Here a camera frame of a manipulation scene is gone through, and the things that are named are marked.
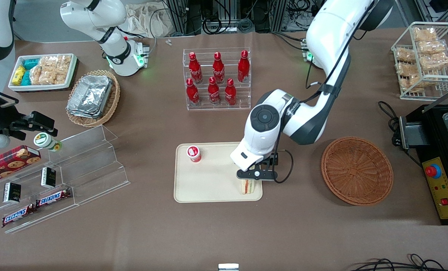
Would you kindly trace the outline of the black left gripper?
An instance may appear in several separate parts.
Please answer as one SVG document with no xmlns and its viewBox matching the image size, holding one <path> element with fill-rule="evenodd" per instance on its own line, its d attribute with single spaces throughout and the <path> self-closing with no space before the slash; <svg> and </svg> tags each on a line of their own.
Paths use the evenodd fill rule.
<svg viewBox="0 0 448 271">
<path fill-rule="evenodd" d="M 236 176 L 240 180 L 275 181 L 278 177 L 278 173 L 275 171 L 276 165 L 278 165 L 278 153 L 272 152 L 268 158 L 255 163 L 247 171 L 239 169 Z"/>
</svg>

